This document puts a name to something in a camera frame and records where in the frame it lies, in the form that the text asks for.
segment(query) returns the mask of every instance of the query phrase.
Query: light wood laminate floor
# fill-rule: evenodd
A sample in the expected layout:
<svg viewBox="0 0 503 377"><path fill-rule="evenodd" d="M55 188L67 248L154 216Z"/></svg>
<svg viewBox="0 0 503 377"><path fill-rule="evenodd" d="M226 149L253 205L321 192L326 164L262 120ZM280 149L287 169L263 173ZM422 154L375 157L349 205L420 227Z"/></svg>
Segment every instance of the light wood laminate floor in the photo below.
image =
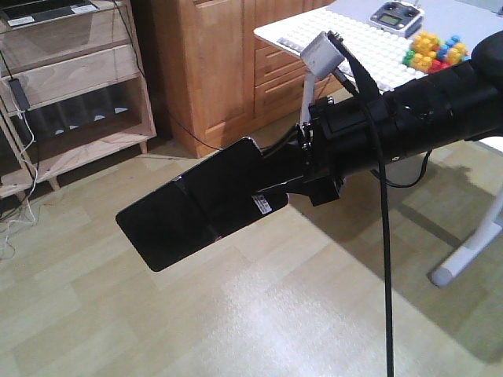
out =
<svg viewBox="0 0 503 377"><path fill-rule="evenodd" d="M196 162L172 141L146 156L129 150L34 200L39 223L11 237L16 253L0 263L1 376L385 375L375 178L351 177L341 200L320 207L291 196L153 273L114 217ZM410 163L414 175L420 159ZM426 277L502 179L501 157L457 143L433 153L417 187L390 189L395 375L503 375L503 239L443 290Z"/></svg>

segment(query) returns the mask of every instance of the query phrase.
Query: laptop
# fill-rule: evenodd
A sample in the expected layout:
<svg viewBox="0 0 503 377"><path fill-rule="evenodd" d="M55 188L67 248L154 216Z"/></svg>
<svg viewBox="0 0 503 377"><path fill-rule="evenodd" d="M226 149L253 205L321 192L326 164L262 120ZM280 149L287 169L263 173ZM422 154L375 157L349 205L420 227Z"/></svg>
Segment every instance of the laptop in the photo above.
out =
<svg viewBox="0 0 503 377"><path fill-rule="evenodd" d="M10 27L93 12L96 9L97 6L89 0L0 0L0 17Z"/></svg>

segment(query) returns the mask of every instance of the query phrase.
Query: white label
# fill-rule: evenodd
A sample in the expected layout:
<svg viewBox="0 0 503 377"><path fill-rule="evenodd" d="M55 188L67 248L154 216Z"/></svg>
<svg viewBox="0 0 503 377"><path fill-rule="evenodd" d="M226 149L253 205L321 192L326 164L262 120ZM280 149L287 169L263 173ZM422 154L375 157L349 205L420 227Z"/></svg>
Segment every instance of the white label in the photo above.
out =
<svg viewBox="0 0 503 377"><path fill-rule="evenodd" d="M264 195L253 195L251 196L255 201L255 204L260 209L261 214L268 214L273 211Z"/></svg>
<svg viewBox="0 0 503 377"><path fill-rule="evenodd" d="M94 5L84 5L84 6L76 6L75 8L72 8L72 11L75 14L80 14L80 13L93 12L96 9L97 8Z"/></svg>
<svg viewBox="0 0 503 377"><path fill-rule="evenodd" d="M35 18L33 18L32 16L23 17L23 18L16 18L15 20L8 20L7 21L7 23L10 26L19 26L19 25L29 24L31 22L35 22Z"/></svg>

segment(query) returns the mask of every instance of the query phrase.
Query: power adapter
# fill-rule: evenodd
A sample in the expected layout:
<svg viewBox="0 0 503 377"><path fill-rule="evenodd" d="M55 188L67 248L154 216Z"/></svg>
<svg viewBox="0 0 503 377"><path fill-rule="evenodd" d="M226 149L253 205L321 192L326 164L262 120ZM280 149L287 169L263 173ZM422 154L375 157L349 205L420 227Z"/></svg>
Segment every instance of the power adapter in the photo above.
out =
<svg viewBox="0 0 503 377"><path fill-rule="evenodd" d="M10 89L13 92L14 98L16 99L17 106L22 112L27 111L30 108L30 102L26 97L26 93L21 86L19 79L10 79L9 80Z"/></svg>

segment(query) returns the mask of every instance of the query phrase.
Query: white table leg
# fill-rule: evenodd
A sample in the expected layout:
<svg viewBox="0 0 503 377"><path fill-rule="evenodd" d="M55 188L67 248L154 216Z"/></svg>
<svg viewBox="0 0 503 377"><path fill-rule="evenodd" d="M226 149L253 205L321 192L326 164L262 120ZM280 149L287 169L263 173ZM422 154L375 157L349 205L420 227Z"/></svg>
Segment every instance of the white table leg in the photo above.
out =
<svg viewBox="0 0 503 377"><path fill-rule="evenodd" d="M309 122L311 117L309 115L309 105L314 98L314 85L316 84L316 76L310 70L306 70L306 77L304 78L304 93L302 96L302 108L300 110L300 124Z"/></svg>
<svg viewBox="0 0 503 377"><path fill-rule="evenodd" d="M503 229L501 209L503 209L503 187L473 235L431 273L431 282L434 285L445 287L501 232Z"/></svg>

